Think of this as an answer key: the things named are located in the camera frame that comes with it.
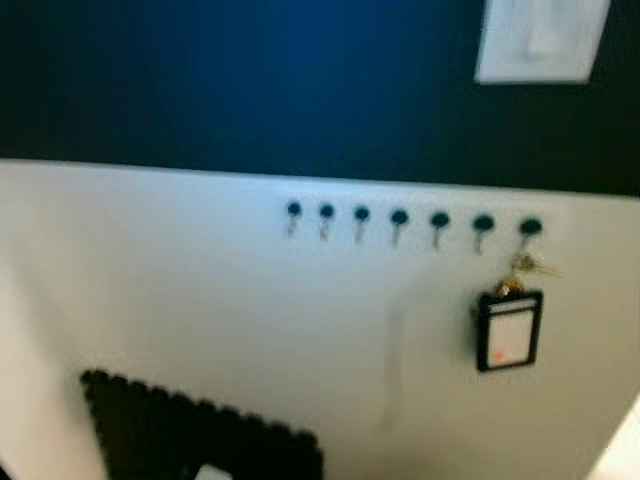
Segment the blue knob metal hook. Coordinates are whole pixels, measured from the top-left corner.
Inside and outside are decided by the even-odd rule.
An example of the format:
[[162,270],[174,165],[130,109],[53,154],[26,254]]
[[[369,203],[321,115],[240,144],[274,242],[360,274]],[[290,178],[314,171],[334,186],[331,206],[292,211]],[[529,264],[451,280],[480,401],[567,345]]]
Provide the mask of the blue knob metal hook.
[[480,212],[471,220],[472,251],[475,255],[483,255],[483,246],[485,238],[497,228],[497,220],[489,212]]
[[392,233],[390,233],[390,246],[398,247],[401,243],[404,229],[410,224],[410,212],[403,207],[390,212],[390,224],[392,224]]
[[518,224],[518,236],[520,236],[518,239],[520,239],[520,243],[518,243],[517,252],[520,255],[534,252],[539,247],[544,230],[544,221],[538,216],[526,216],[526,218],[522,219]]
[[303,214],[301,202],[289,201],[285,206],[285,214],[287,214],[287,223],[285,223],[285,237],[293,238],[296,236],[298,224]]
[[317,238],[319,238],[320,241],[328,241],[330,232],[332,232],[335,214],[337,214],[337,210],[335,210],[332,204],[321,204],[319,206],[319,210],[317,210],[317,215],[319,215],[319,220],[317,220]]
[[364,242],[367,224],[371,216],[371,210],[365,205],[358,205],[353,209],[353,221],[355,221],[355,233],[353,233],[353,242],[361,244]]
[[445,230],[448,229],[452,223],[452,215],[445,210],[436,210],[431,214],[429,224],[431,228],[431,250],[438,251],[440,248],[440,242]]

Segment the brass metal key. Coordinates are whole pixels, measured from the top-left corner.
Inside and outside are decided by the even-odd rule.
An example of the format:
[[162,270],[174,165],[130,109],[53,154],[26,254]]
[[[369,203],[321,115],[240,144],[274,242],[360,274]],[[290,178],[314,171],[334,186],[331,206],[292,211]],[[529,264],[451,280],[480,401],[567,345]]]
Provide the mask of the brass metal key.
[[553,268],[530,252],[520,252],[513,257],[511,271],[515,275],[547,275],[559,276],[561,270]]

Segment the black card badge holder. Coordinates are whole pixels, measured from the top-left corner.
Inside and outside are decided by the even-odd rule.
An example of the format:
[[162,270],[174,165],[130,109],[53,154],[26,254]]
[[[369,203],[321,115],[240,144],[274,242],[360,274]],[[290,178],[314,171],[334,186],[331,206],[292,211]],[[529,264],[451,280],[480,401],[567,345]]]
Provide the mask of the black card badge holder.
[[504,276],[476,298],[476,370],[520,369],[538,360],[543,291],[526,287],[517,274]]

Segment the black foam mat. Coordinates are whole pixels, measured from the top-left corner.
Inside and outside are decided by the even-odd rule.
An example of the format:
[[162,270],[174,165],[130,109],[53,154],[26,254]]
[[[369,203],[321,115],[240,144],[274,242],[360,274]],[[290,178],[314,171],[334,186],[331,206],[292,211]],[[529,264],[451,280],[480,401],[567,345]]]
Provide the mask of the black foam mat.
[[108,370],[79,372],[108,480],[325,480],[312,431]]

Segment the white light switch plate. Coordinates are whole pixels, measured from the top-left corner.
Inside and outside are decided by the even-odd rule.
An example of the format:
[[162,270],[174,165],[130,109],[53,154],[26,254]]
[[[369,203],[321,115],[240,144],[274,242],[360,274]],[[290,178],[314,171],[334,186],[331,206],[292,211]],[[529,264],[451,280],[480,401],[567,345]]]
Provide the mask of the white light switch plate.
[[586,84],[611,0],[485,0],[474,81]]

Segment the white key hook rail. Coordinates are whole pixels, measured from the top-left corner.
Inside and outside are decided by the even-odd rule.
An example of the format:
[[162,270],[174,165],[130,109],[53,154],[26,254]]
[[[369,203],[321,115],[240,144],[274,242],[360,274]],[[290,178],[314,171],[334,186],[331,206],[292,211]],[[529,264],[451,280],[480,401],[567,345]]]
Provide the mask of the white key hook rail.
[[[301,202],[302,218],[296,236],[285,237],[287,214],[285,206],[289,201]],[[317,210],[321,204],[335,207],[335,218],[328,241],[317,238]],[[355,221],[353,209],[365,205],[371,210],[367,221],[364,242],[353,242]],[[390,246],[390,212],[406,209],[410,212],[410,224],[404,229],[398,247]],[[452,223],[445,230],[440,248],[431,248],[431,228],[429,219],[436,210],[445,210],[452,215]],[[480,212],[489,212],[495,218],[495,229],[485,238],[483,255],[472,251],[471,220]],[[426,253],[426,255],[447,256],[494,256],[513,253],[518,250],[520,236],[518,224],[526,216],[538,216],[544,221],[545,230],[539,248],[556,243],[572,229],[571,216],[563,206],[548,202],[480,201],[476,198],[426,195],[339,195],[339,193],[291,191],[280,195],[275,207],[279,232],[288,241],[319,247],[321,250],[372,251],[375,253]]]

